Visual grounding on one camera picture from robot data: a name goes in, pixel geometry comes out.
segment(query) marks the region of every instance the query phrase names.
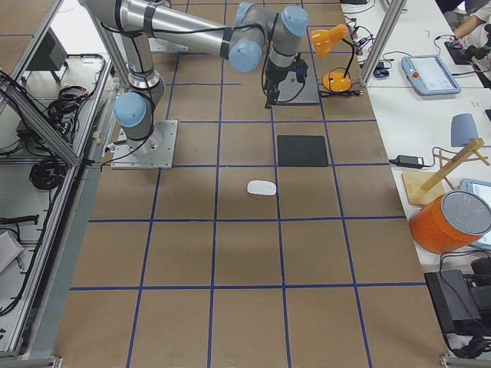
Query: black square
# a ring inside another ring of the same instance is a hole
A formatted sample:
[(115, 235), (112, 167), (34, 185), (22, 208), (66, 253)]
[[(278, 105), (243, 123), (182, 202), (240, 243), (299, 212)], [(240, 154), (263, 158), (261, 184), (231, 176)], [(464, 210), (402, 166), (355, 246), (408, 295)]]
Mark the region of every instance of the black square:
[(277, 142), (279, 166), (329, 166), (323, 136), (278, 136)]

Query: orange container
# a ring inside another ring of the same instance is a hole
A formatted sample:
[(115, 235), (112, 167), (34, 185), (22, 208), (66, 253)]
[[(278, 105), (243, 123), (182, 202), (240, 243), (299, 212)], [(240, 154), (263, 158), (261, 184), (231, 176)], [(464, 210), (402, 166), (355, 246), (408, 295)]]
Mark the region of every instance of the orange container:
[(491, 229), (491, 209), (479, 196), (454, 190), (441, 195), (409, 221), (414, 240), (441, 255), (469, 245)]

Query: orange lamp shade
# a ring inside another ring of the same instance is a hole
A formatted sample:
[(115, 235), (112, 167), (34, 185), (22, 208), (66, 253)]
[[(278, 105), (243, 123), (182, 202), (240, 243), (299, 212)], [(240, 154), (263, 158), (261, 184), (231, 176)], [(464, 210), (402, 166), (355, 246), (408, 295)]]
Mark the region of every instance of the orange lamp shade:
[(312, 45), (315, 52), (325, 58), (331, 52), (334, 44), (348, 36), (348, 27), (346, 25), (337, 25), (329, 31), (325, 29), (316, 29), (310, 34)]

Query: blue joint cap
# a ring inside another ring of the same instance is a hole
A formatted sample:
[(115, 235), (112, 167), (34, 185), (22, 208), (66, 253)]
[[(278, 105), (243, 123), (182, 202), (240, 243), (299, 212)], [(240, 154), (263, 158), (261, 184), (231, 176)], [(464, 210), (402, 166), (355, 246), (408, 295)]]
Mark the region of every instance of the blue joint cap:
[(239, 4), (239, 9), (237, 10), (237, 14), (236, 14), (236, 23), (235, 23), (236, 27), (239, 27), (240, 25), (242, 25), (242, 21), (246, 17), (247, 12), (249, 11), (249, 8), (253, 5), (254, 4), (251, 2), (241, 2)]
[(135, 92), (122, 94), (114, 101), (114, 115), (122, 127), (135, 127), (143, 120), (145, 113), (145, 99)]
[(240, 73), (250, 73), (259, 64), (262, 49), (253, 41), (238, 42), (229, 52), (232, 67)]
[(282, 12), (283, 25), (297, 37), (305, 36), (308, 26), (308, 13), (299, 6), (289, 5)]

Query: orange lamp base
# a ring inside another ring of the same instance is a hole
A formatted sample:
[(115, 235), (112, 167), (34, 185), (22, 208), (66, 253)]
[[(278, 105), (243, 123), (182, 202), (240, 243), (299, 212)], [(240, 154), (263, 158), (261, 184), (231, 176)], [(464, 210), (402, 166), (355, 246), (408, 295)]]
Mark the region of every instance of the orange lamp base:
[(341, 72), (328, 73), (322, 78), (326, 90), (332, 92), (345, 92), (351, 88), (351, 79)]

